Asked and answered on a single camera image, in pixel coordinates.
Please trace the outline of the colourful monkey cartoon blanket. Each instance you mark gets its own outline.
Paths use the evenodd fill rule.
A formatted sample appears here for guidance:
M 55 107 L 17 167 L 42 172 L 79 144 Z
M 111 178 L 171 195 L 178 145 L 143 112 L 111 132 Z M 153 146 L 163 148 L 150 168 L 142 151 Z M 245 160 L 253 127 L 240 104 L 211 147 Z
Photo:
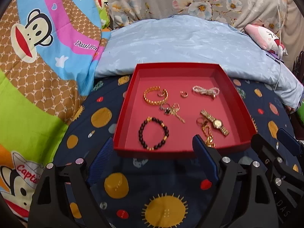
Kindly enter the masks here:
M 93 89 L 109 23 L 107 0 L 1 0 L 1 197 L 20 225 Z

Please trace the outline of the red jewelry tray box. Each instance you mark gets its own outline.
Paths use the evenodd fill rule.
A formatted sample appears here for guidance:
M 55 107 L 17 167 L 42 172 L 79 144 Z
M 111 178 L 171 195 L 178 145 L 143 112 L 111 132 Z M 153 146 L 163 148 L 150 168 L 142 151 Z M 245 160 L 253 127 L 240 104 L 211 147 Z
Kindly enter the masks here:
M 180 96 L 188 93 L 187 98 Z M 166 115 L 178 103 L 185 120 Z M 218 64 L 148 63 L 136 66 L 121 109 L 114 135 L 114 149 L 122 157 L 173 159 L 192 158 L 192 138 L 202 135 L 201 110 L 220 119 L 229 135 L 211 129 L 221 154 L 246 150 L 256 133 L 251 116 L 233 82 Z M 166 144 L 156 151 L 144 149 L 139 129 L 148 117 L 164 122 L 169 129 Z

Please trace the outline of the pink cartoon plush pillow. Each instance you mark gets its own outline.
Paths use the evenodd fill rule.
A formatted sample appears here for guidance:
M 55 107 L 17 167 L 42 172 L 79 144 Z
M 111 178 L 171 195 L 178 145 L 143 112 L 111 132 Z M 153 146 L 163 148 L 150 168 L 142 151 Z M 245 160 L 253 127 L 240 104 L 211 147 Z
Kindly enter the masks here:
M 263 50 L 276 54 L 277 56 L 288 55 L 280 38 L 269 29 L 262 26 L 247 24 L 244 27 L 244 30 Z

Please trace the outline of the gold wrist watch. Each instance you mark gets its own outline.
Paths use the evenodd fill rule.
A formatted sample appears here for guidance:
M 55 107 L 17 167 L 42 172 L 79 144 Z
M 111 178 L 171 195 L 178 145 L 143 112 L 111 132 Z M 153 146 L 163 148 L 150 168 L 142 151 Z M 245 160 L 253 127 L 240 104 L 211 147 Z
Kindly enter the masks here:
M 206 110 L 201 110 L 201 115 L 204 116 L 208 121 L 210 121 L 213 125 L 213 128 L 219 130 L 224 136 L 229 135 L 229 130 L 227 130 L 220 119 L 213 117 Z

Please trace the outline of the light blue pillow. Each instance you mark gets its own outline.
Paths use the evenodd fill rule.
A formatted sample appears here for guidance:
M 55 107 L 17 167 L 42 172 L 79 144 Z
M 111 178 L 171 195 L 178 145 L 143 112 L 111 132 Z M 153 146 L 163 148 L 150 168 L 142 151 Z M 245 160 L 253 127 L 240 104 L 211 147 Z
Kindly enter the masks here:
M 190 15 L 137 21 L 111 31 L 95 77 L 131 74 L 141 63 L 215 63 L 229 77 L 263 82 L 297 109 L 303 85 L 292 72 L 234 27 Z

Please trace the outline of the navy planet pattern bedsheet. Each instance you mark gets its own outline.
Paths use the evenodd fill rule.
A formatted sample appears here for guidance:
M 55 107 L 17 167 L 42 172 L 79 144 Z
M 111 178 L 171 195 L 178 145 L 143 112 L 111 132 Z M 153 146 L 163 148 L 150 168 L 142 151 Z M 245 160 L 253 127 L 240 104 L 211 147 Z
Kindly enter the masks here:
M 85 157 L 113 136 L 128 84 L 120 77 L 99 78 L 65 133 L 54 157 L 56 166 Z M 300 172 L 298 159 L 275 139 L 277 129 L 294 130 L 280 98 L 268 84 L 234 79 L 234 85 L 253 117 L 258 132 L 279 152 L 286 164 Z M 111 155 L 105 170 L 91 188 L 112 227 L 149 227 L 143 209 L 152 199 L 171 195 L 187 206 L 181 227 L 194 227 L 206 210 L 213 187 L 197 159 L 145 160 Z

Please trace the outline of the grey floral bedsheet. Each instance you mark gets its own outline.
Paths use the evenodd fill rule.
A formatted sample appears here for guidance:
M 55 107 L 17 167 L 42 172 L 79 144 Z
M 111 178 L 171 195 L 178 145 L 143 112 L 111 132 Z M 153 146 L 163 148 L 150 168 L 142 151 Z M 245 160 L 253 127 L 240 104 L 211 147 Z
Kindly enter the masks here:
M 293 0 L 107 0 L 112 27 L 176 14 L 218 21 L 243 30 L 247 24 L 263 26 L 282 40 L 284 62 L 292 67 L 303 51 L 303 16 Z

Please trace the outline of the gold hoop earring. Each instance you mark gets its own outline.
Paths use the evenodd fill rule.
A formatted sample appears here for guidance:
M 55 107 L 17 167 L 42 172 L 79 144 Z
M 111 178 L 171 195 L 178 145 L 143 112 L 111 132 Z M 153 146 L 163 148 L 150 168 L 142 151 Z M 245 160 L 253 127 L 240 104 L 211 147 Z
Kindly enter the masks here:
M 181 96 L 182 98 L 187 98 L 187 97 L 188 97 L 188 93 L 187 93 L 186 91 L 181 91 L 181 92 L 180 92 L 180 96 Z

